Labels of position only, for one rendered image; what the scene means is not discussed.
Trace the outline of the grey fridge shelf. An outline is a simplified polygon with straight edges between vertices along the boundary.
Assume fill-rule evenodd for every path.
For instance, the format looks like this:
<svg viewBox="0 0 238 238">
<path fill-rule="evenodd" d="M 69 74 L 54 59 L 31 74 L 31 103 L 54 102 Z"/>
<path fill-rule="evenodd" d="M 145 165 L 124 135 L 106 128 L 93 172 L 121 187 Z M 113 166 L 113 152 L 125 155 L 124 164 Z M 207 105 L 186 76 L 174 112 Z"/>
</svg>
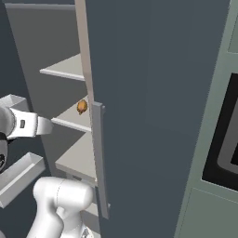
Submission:
<svg viewBox="0 0 238 238">
<path fill-rule="evenodd" d="M 40 70 L 40 73 L 84 81 L 81 56 L 79 54 Z"/>
<path fill-rule="evenodd" d="M 91 133 L 85 133 L 55 164 L 57 169 L 97 186 Z"/>
<path fill-rule="evenodd" d="M 74 103 L 72 107 L 70 107 L 57 117 L 53 117 L 51 121 L 60 126 L 67 126 L 79 131 L 91 131 L 89 110 L 86 110 L 85 112 L 80 114 L 77 111 L 77 103 Z"/>
</svg>

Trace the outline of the grey fridge interior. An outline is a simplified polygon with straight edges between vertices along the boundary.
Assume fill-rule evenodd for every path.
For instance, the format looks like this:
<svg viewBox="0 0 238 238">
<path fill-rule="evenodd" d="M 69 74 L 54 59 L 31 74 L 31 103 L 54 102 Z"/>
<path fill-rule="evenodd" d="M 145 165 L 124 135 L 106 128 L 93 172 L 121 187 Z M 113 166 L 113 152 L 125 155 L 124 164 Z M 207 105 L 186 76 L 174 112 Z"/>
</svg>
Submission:
<svg viewBox="0 0 238 238">
<path fill-rule="evenodd" d="M 40 73 L 41 69 L 80 55 L 74 6 L 6 3 L 5 7 L 33 111 L 51 120 L 74 103 L 88 100 L 85 80 Z M 57 169 L 55 164 L 87 132 L 53 125 L 53 132 L 42 137 L 51 175 L 78 179 L 92 186 L 86 180 Z"/>
</svg>

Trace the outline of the grey door bin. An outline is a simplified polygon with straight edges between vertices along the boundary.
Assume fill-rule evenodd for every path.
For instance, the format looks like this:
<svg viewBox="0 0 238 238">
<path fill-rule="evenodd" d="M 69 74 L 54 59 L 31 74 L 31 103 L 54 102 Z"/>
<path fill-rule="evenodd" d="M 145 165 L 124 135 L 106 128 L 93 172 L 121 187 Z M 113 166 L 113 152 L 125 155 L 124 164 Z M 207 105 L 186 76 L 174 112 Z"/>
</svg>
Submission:
<svg viewBox="0 0 238 238">
<path fill-rule="evenodd" d="M 9 107 L 24 112 L 29 111 L 27 99 L 12 94 L 2 97 L 0 99 L 0 106 Z"/>
<path fill-rule="evenodd" d="M 0 175 L 0 207 L 8 206 L 46 169 L 44 158 L 27 152 Z"/>
</svg>

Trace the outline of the dark grey open fridge door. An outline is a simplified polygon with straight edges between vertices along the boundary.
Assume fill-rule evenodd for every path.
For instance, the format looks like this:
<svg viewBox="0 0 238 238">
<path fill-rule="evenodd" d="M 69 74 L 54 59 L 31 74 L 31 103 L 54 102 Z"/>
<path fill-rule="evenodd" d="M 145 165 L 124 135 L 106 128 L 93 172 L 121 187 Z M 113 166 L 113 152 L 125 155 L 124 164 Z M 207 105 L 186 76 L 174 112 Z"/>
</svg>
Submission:
<svg viewBox="0 0 238 238">
<path fill-rule="evenodd" d="M 11 31 L 5 4 L 0 0 L 0 98 L 5 95 L 16 95 L 28 100 L 33 108 L 29 92 L 20 65 L 18 51 Z M 9 144 L 7 166 L 12 165 L 27 152 L 45 157 L 42 141 L 34 139 L 16 139 Z M 0 231 L 7 238 L 26 238 L 36 212 L 33 199 L 33 185 L 37 177 L 6 208 L 0 208 Z"/>
</svg>

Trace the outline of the brown chicken drumstick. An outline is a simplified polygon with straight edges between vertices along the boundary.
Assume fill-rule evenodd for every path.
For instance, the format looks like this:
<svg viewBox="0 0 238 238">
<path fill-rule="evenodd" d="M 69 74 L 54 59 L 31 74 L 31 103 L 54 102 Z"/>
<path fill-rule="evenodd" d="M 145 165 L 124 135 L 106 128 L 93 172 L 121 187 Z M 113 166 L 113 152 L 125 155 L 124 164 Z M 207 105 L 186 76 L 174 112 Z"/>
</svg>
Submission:
<svg viewBox="0 0 238 238">
<path fill-rule="evenodd" d="M 87 110 L 87 102 L 85 99 L 80 100 L 77 103 L 77 107 L 76 107 L 77 111 L 79 114 L 84 113 Z"/>
</svg>

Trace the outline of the pale green cabinet column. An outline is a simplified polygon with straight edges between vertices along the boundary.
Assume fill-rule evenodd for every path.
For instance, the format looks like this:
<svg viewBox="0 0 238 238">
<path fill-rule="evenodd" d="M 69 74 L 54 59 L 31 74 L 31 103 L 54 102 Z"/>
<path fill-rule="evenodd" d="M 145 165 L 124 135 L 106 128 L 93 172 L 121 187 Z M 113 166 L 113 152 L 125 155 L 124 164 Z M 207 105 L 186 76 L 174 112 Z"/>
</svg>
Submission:
<svg viewBox="0 0 238 238">
<path fill-rule="evenodd" d="M 230 0 L 174 238 L 238 238 L 238 191 L 202 179 L 232 73 L 238 73 L 238 0 Z"/>
</svg>

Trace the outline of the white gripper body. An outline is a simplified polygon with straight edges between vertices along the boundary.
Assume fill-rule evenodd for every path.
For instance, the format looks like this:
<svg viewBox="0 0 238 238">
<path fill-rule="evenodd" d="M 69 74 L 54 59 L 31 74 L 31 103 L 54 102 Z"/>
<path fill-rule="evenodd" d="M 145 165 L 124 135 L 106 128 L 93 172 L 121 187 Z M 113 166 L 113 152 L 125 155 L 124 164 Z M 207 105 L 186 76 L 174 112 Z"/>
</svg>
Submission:
<svg viewBox="0 0 238 238">
<path fill-rule="evenodd" d="M 36 130 L 37 135 L 48 135 L 52 132 L 52 129 L 53 123 L 49 119 L 41 116 L 38 117 Z"/>
</svg>

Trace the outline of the black built-in oven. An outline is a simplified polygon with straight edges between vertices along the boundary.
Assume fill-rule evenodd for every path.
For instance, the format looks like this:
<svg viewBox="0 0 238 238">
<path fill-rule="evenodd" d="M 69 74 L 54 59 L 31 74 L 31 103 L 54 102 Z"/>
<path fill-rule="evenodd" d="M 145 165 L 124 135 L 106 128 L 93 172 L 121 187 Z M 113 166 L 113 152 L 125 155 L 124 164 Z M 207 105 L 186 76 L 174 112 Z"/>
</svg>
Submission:
<svg viewBox="0 0 238 238">
<path fill-rule="evenodd" d="M 238 191 L 238 73 L 232 73 L 202 179 Z"/>
</svg>

